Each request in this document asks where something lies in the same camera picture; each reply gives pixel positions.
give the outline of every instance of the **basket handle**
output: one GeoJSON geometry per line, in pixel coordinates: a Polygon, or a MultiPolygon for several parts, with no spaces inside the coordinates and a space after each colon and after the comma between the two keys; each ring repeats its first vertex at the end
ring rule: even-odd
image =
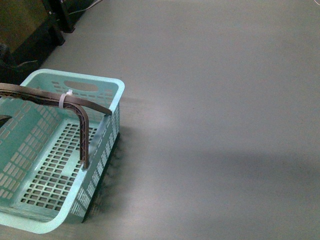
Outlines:
{"type": "MultiPolygon", "coordinates": [[[[25,101],[31,101],[35,104],[56,108],[59,107],[61,99],[61,95],[58,93],[8,83],[0,83],[0,97],[22,99],[25,101]]],[[[65,95],[62,105],[64,109],[73,111],[79,117],[80,160],[83,162],[83,168],[87,169],[89,167],[89,118],[82,106],[106,115],[112,115],[112,111],[92,101],[72,95],[65,95]]]]}

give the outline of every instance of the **white cable tie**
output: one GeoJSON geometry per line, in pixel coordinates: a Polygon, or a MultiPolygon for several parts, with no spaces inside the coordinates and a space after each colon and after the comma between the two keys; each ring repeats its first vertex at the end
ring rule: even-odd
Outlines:
{"type": "Polygon", "coordinates": [[[67,93],[61,94],[60,100],[59,100],[59,108],[60,109],[64,109],[64,102],[65,102],[65,98],[66,98],[67,95],[72,96],[72,90],[71,89],[69,89],[67,93]]]}

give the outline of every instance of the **brown strap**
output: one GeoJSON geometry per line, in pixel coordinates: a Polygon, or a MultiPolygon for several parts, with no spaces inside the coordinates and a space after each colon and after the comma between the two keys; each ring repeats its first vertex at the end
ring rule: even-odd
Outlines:
{"type": "MultiPolygon", "coordinates": [[[[48,99],[50,101],[60,101],[61,94],[58,93],[53,93],[49,91],[43,91],[40,89],[35,89],[31,87],[26,87],[26,86],[20,86],[20,85],[14,85],[14,84],[8,84],[8,83],[0,83],[0,91],[2,93],[8,93],[8,94],[19,94],[19,95],[25,95],[26,97],[36,97],[36,98],[44,98],[48,99]]],[[[83,107],[87,107],[93,110],[96,110],[98,112],[107,114],[107,115],[112,115],[112,111],[108,108],[105,108],[99,104],[96,104],[92,101],[71,96],[71,95],[66,95],[64,98],[65,103],[73,103],[77,104],[83,107]]]]}
{"type": "MultiPolygon", "coordinates": [[[[61,95],[48,91],[43,91],[26,86],[0,83],[0,97],[12,97],[25,101],[31,101],[39,105],[59,107],[61,95]]],[[[86,111],[81,107],[87,107],[106,115],[111,115],[112,111],[92,101],[79,97],[66,95],[63,108],[69,109],[77,114],[80,121],[80,160],[84,169],[89,167],[89,118],[86,111]]]]}

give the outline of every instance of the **gray floor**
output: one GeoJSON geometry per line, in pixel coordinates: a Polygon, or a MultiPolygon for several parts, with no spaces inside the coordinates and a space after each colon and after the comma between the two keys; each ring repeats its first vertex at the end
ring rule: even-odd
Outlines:
{"type": "Polygon", "coordinates": [[[43,68],[119,78],[89,218],[8,240],[320,239],[320,6],[105,0],[43,68]]]}

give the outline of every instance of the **basket grid holes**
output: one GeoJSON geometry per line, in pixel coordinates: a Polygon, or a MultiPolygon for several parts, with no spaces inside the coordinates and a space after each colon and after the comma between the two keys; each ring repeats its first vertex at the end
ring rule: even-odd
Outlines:
{"type": "MultiPolygon", "coordinates": [[[[89,128],[89,141],[97,128],[89,128]]],[[[73,151],[79,151],[79,125],[68,123],[43,162],[20,202],[59,211],[81,167],[75,163],[71,175],[62,175],[73,151]]]]}

